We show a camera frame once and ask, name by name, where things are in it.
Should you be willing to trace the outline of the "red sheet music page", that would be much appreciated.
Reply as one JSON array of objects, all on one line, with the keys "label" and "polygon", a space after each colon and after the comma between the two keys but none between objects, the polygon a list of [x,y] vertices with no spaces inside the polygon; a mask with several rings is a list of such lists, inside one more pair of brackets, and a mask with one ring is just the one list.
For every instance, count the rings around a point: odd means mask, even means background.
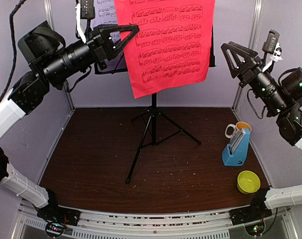
[{"label": "red sheet music page", "polygon": [[116,0],[114,4],[118,24],[139,27],[124,48],[136,99],[206,79],[215,1]]}]

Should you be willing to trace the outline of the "black music stand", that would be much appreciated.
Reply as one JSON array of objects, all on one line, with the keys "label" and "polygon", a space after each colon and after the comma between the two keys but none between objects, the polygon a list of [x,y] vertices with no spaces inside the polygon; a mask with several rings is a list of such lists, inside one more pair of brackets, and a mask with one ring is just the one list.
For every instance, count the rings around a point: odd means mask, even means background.
[{"label": "black music stand", "polygon": [[[116,10],[115,10],[115,0],[105,0],[102,5],[98,8],[98,16],[101,19],[100,25],[102,24],[118,24]],[[117,57],[113,60],[113,67],[109,70],[110,74],[114,74],[118,72],[117,64],[121,61],[125,61],[124,50],[121,52],[122,56]],[[214,66],[214,52],[213,52],[213,27],[212,27],[212,38],[211,38],[211,48],[210,48],[210,60],[209,60],[209,68]],[[131,178],[133,176],[133,172],[138,161],[138,157],[140,155],[141,150],[147,146],[145,142],[145,138],[147,135],[151,136],[150,144],[152,146],[158,145],[161,140],[157,137],[157,118],[163,117],[163,112],[158,108],[157,104],[157,93],[151,94],[151,105],[139,115],[139,118],[142,119],[145,123],[144,132],[142,134],[141,140],[136,150],[135,157],[133,159],[132,165],[130,167],[128,176],[126,178],[126,182],[130,183]]]}]

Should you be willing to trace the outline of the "blue metronome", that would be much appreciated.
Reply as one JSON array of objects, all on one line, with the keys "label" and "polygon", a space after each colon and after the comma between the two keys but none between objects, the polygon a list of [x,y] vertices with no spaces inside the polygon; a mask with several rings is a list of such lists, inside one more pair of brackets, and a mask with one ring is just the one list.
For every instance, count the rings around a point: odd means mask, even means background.
[{"label": "blue metronome", "polygon": [[246,161],[250,141],[250,130],[242,128],[230,137],[229,143],[222,151],[224,166],[243,166]]}]

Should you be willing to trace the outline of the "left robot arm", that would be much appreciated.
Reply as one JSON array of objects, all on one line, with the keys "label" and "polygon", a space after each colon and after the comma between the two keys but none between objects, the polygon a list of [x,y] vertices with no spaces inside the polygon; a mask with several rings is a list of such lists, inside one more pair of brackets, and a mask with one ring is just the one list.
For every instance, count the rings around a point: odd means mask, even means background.
[{"label": "left robot arm", "polygon": [[[13,41],[14,52],[20,51],[30,71],[14,85],[7,84],[0,97],[0,139],[24,116],[40,105],[51,87],[63,88],[67,78],[77,72],[86,77],[93,66],[106,68],[106,61],[116,58],[139,32],[136,24],[102,24],[82,30],[81,20],[95,17],[91,1],[77,1],[76,23],[79,40],[66,45],[65,39],[47,21],[42,22],[19,41]],[[52,221],[63,217],[55,193],[40,187],[18,172],[0,147],[0,185],[29,201],[39,216]]]}]

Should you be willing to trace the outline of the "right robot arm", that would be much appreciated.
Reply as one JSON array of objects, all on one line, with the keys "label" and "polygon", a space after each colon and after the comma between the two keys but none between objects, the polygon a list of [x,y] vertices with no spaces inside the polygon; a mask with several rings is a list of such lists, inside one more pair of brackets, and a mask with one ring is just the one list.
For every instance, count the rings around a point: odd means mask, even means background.
[{"label": "right robot arm", "polygon": [[[281,137],[302,151],[302,68],[288,69],[275,80],[256,51],[232,41],[221,49],[232,78],[238,78],[241,87],[251,87],[265,104],[267,116],[277,118]],[[260,190],[241,211],[256,220],[272,209],[295,205],[302,205],[302,184]]]}]

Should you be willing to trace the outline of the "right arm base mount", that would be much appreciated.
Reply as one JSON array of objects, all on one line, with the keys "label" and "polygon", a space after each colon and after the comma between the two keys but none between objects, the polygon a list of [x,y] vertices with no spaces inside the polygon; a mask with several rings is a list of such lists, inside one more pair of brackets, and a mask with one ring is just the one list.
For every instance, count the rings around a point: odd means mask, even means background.
[{"label": "right arm base mount", "polygon": [[247,206],[229,211],[232,224],[243,225],[246,233],[255,238],[267,231],[265,219],[272,214],[272,210],[262,206]]}]

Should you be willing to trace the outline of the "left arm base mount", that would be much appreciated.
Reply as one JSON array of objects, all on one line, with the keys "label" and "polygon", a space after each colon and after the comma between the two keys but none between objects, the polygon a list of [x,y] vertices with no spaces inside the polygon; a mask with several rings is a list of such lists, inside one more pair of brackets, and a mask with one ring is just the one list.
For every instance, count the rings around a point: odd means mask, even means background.
[{"label": "left arm base mount", "polygon": [[75,209],[58,207],[53,209],[37,208],[37,216],[46,223],[45,233],[53,239],[60,237],[63,233],[69,233],[72,229],[70,226],[77,226],[81,212]]}]

